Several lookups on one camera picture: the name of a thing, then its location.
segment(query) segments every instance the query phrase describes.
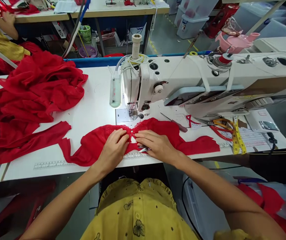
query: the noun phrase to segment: worker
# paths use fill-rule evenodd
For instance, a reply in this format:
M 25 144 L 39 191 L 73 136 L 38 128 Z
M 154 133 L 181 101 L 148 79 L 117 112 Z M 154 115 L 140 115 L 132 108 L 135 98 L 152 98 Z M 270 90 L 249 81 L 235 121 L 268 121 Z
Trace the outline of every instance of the worker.
M 166 136 L 139 131 L 138 145 L 147 153 L 185 172 L 226 216 L 229 231 L 216 232 L 214 240 L 286 240 L 285 232 L 238 188 L 176 150 Z M 55 239 L 89 190 L 121 162 L 129 144 L 125 130 L 114 131 L 98 160 L 60 193 L 21 236 Z M 160 180 L 142 183 L 119 179 L 103 193 L 96 214 L 81 239 L 200 239 L 176 210 L 172 193 Z
M 9 12 L 2 12 L 0 17 L 0 30 L 14 40 L 18 40 L 19 35 L 14 27 L 15 15 Z M 0 31 L 0 52 L 11 60 L 21 61 L 24 55 L 30 56 L 30 52 L 24 47 L 19 46 L 11 42 L 1 31 Z

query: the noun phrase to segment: purple container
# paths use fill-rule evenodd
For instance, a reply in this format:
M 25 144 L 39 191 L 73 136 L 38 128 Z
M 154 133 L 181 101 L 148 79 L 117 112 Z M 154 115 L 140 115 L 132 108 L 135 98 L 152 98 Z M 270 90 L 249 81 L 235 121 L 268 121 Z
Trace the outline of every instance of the purple container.
M 86 51 L 87 51 L 90 58 L 95 58 L 97 56 L 97 51 L 92 46 L 86 46 Z M 84 47 L 81 47 L 79 49 L 79 54 L 82 58 L 88 58 Z

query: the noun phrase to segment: woman's left hand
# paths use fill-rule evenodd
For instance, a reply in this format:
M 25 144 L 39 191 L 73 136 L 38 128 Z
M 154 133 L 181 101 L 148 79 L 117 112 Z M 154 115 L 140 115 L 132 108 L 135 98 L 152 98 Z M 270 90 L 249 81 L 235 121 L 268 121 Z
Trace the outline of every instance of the woman's left hand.
M 129 137 L 130 136 L 126 134 L 126 130 L 122 128 L 114 130 L 107 138 L 98 160 L 90 169 L 95 169 L 96 172 L 100 173 L 102 178 L 113 171 L 123 159 L 124 153 L 129 145 L 127 141 Z

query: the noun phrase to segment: screwdriver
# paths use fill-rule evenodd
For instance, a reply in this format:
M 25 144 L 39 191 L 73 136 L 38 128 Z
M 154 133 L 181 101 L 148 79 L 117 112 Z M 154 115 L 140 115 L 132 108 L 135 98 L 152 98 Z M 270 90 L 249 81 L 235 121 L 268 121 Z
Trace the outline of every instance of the screwdriver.
M 171 120 L 170 118 L 168 118 L 167 116 L 165 116 L 164 114 L 161 113 L 161 115 L 163 115 L 164 117 L 166 117 L 167 119 L 169 119 L 171 122 L 173 123 L 176 123 L 179 127 L 179 129 L 182 131 L 182 132 L 187 132 L 187 128 L 186 127 L 183 127 L 182 125 L 180 125 L 179 123 L 175 122 L 174 120 Z

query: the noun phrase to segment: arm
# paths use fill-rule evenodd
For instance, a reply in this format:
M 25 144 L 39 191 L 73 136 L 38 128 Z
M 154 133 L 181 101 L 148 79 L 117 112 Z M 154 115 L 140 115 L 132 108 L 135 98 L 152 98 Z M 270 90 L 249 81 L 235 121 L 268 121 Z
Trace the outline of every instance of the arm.
M 253 237 L 286 240 L 285 232 L 262 208 L 231 183 L 176 150 L 166 136 L 150 130 L 135 136 L 137 142 L 151 149 L 147 152 L 151 157 L 185 172 L 224 211 L 232 230 L 242 229 Z
M 55 239 L 62 231 L 78 203 L 88 191 L 110 173 L 123 159 L 129 144 L 125 130 L 114 131 L 107 139 L 98 160 L 75 182 L 61 192 L 21 236 L 20 240 Z
M 4 12 L 2 17 L 3 19 L 0 17 L 0 29 L 11 38 L 17 40 L 19 38 L 19 34 L 14 27 L 15 15 Z

